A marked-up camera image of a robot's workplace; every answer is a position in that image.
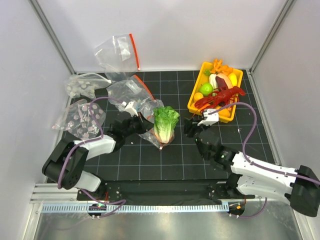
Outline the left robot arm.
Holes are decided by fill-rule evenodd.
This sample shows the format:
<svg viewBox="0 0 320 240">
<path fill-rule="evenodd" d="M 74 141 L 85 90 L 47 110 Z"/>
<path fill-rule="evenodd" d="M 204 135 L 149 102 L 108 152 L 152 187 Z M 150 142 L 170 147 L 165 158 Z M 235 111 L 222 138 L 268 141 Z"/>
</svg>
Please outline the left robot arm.
<svg viewBox="0 0 320 240">
<path fill-rule="evenodd" d="M 103 136 L 88 140 L 63 138 L 59 141 L 42 167 L 42 174 L 58 184 L 58 188 L 79 189 L 94 200 L 107 194 L 106 181 L 96 174 L 84 170 L 86 161 L 118 151 L 131 135 L 142 135 L 154 124 L 143 115 L 120 114 Z"/>
</svg>

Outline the toy small orange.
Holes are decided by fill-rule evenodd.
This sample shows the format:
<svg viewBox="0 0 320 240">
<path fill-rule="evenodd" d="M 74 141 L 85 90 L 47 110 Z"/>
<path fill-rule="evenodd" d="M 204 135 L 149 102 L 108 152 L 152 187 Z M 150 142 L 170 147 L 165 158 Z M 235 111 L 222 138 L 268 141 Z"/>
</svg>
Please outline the toy small orange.
<svg viewBox="0 0 320 240">
<path fill-rule="evenodd" d="M 201 100 L 203 97 L 204 96 L 203 96 L 203 94 L 201 92 L 197 92 L 197 93 L 194 94 L 193 100 L 194 100 L 194 102 L 197 102 L 197 101 Z"/>
</svg>

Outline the toy green lettuce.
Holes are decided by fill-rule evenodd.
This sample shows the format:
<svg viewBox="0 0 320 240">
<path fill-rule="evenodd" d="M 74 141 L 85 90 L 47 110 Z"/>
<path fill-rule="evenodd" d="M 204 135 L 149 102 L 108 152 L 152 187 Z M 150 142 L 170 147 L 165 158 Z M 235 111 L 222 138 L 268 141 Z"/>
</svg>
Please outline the toy green lettuce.
<svg viewBox="0 0 320 240">
<path fill-rule="evenodd" d="M 174 135 L 180 114 L 171 106 L 155 108 L 153 114 L 154 134 L 162 144 L 168 144 Z"/>
</svg>

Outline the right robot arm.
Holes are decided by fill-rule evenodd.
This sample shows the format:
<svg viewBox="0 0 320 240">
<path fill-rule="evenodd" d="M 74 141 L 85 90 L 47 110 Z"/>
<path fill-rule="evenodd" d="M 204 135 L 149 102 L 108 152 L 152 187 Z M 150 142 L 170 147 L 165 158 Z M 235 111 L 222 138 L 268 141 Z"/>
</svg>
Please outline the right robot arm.
<svg viewBox="0 0 320 240">
<path fill-rule="evenodd" d="M 184 134 L 194 138 L 200 156 L 217 169 L 229 173 L 225 192 L 261 196 L 288 204 L 296 212 L 316 217 L 320 206 L 320 180 L 307 166 L 283 167 L 246 156 L 221 143 L 206 120 L 184 119 Z"/>
</svg>

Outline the toy green apple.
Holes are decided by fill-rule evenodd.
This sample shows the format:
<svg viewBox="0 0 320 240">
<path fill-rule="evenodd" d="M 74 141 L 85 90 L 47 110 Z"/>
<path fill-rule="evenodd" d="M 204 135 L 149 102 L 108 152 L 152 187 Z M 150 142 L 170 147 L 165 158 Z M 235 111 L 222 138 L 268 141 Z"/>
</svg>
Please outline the toy green apple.
<svg viewBox="0 0 320 240">
<path fill-rule="evenodd" d="M 201 93 L 204 97 L 209 96 L 213 91 L 214 88 L 209 82 L 204 83 L 198 90 L 198 92 Z"/>
</svg>

